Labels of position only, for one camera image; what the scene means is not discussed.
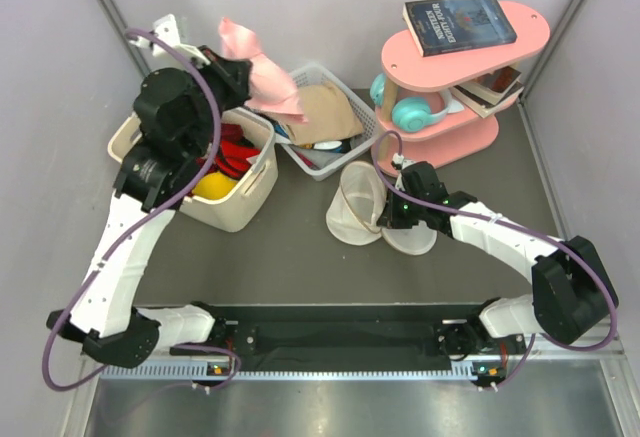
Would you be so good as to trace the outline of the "pink bra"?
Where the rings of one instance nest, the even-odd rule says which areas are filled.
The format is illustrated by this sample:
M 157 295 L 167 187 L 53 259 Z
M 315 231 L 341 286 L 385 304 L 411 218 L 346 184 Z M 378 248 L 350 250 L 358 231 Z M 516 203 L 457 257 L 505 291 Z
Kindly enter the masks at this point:
M 218 34 L 223 57 L 251 63 L 247 105 L 259 112 L 273 114 L 280 123 L 306 123 L 297 85 L 284 69 L 266 56 L 257 34 L 227 17 L 221 19 Z

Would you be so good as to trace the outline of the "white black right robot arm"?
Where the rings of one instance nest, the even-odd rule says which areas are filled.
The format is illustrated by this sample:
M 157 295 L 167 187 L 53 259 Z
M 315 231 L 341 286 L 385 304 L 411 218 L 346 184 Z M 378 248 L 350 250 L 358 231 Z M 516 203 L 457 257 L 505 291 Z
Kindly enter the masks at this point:
M 526 295 L 480 306 L 477 321 L 466 329 L 474 350 L 487 353 L 503 337 L 537 333 L 568 348 L 604 318 L 617 317 L 618 296 L 590 240 L 562 240 L 526 229 L 466 192 L 450 193 L 425 161 L 396 153 L 391 165 L 399 175 L 379 226 L 399 230 L 424 224 L 484 251 L 531 285 Z

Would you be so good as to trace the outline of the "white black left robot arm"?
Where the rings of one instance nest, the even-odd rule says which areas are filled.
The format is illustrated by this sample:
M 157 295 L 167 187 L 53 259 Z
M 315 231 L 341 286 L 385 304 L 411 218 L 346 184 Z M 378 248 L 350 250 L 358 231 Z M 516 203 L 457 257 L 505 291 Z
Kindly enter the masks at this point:
M 159 349 L 194 343 L 212 354 L 226 344 L 225 327 L 203 306 L 153 310 L 133 300 L 159 237 L 214 162 L 222 113 L 249 99 L 252 64 L 184 43 L 172 14 L 127 36 L 165 64 L 134 100 L 140 136 L 122 159 L 87 275 L 46 326 L 100 364 L 135 368 Z

